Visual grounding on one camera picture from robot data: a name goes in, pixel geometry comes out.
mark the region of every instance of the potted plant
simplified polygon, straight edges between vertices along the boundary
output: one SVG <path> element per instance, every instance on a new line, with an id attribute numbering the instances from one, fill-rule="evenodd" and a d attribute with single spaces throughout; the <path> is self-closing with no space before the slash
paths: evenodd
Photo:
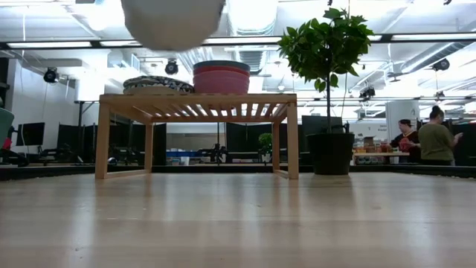
<path id="1" fill-rule="evenodd" d="M 314 87 L 326 92 L 327 133 L 308 135 L 314 172 L 323 175 L 349 173 L 354 142 L 353 134 L 332 133 L 330 87 L 338 87 L 338 74 L 358 76 L 353 64 L 368 52 L 373 32 L 362 16 L 349 16 L 345 10 L 330 8 L 324 12 L 329 22 L 312 19 L 299 28 L 287 27 L 288 34 L 278 42 L 280 56 L 286 56 L 294 73 L 305 82 L 315 80 Z"/>
<path id="2" fill-rule="evenodd" d="M 268 163 L 271 160 L 271 149 L 273 148 L 273 135 L 271 133 L 263 133 L 258 137 L 261 145 L 261 161 Z"/>

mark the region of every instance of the dark hair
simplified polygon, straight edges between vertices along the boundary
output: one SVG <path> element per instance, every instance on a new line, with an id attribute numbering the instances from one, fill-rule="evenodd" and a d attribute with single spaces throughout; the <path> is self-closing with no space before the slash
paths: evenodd
<path id="1" fill-rule="evenodd" d="M 430 112 L 430 119 L 435 119 L 438 115 L 445 117 L 445 113 L 438 106 L 433 106 Z"/>
<path id="2" fill-rule="evenodd" d="M 406 124 L 407 126 L 411 127 L 411 121 L 409 119 L 402 119 L 399 121 L 401 124 Z"/>

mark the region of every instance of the chair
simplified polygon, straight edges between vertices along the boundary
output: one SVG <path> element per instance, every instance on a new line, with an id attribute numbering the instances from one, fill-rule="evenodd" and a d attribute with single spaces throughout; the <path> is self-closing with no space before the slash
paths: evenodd
<path id="1" fill-rule="evenodd" d="M 13 116 L 13 113 L 0 108 L 0 146 L 3 146 L 3 143 L 7 138 L 8 130 L 12 126 L 14 118 L 15 116 Z"/>

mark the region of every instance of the woman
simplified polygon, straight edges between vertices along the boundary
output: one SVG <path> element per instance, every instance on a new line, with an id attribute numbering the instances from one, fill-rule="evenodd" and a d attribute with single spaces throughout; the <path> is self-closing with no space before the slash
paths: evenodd
<path id="1" fill-rule="evenodd" d="M 419 129 L 418 136 L 422 149 L 424 165 L 453 165 L 453 148 L 463 136 L 453 136 L 441 123 L 445 113 L 434 106 L 430 113 L 430 122 Z"/>
<path id="2" fill-rule="evenodd" d="M 400 120 L 399 128 L 402 134 L 395 137 L 390 145 L 398 147 L 404 153 L 410 153 L 407 162 L 419 163 L 421 152 L 419 149 L 418 132 L 411 129 L 411 121 L 408 119 Z"/>

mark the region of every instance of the shelf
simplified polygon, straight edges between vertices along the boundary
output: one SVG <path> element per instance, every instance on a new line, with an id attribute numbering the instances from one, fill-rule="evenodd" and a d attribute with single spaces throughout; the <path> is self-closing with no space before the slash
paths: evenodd
<path id="1" fill-rule="evenodd" d="M 112 112 L 150 122 L 281 122 L 296 94 L 102 95 Z"/>

